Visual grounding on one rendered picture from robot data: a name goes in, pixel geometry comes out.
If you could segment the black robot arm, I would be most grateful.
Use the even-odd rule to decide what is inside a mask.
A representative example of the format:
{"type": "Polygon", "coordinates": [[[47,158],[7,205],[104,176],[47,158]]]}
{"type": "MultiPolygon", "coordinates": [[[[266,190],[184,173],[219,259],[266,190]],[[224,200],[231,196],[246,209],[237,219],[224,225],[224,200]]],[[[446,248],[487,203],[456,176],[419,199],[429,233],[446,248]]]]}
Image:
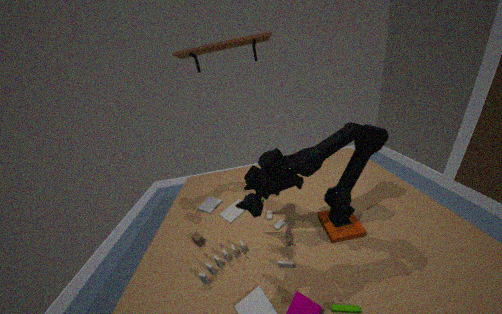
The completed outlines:
{"type": "Polygon", "coordinates": [[[300,150],[292,155],[283,156],[278,148],[263,153],[259,158],[259,166],[252,166],[244,179],[246,184],[257,192],[266,186],[267,177],[272,177],[278,190],[283,191],[297,186],[302,189],[302,176],[309,177],[321,168],[323,161],[339,149],[354,140],[355,150],[339,182],[329,187],[325,202],[330,207],[329,220],[336,226],[351,224],[349,217],[355,208],[350,206],[351,190],[362,174],[370,156],[379,151],[389,138],[386,129],[372,126],[347,123],[342,129],[321,141],[317,145],[300,150]],[[291,168],[291,169],[289,169],[291,168]]]}

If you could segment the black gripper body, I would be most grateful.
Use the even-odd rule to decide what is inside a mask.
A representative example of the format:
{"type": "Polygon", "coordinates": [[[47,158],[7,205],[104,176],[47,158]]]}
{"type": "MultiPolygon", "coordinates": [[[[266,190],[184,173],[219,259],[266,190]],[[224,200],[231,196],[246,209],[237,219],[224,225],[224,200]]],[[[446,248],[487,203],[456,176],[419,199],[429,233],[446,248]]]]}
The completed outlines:
{"type": "Polygon", "coordinates": [[[278,196],[280,190],[276,187],[272,177],[267,177],[268,180],[266,186],[261,190],[257,191],[256,194],[250,193],[246,196],[244,200],[245,208],[250,212],[253,217],[261,216],[264,204],[261,202],[262,197],[267,200],[269,195],[275,194],[278,196]]]}

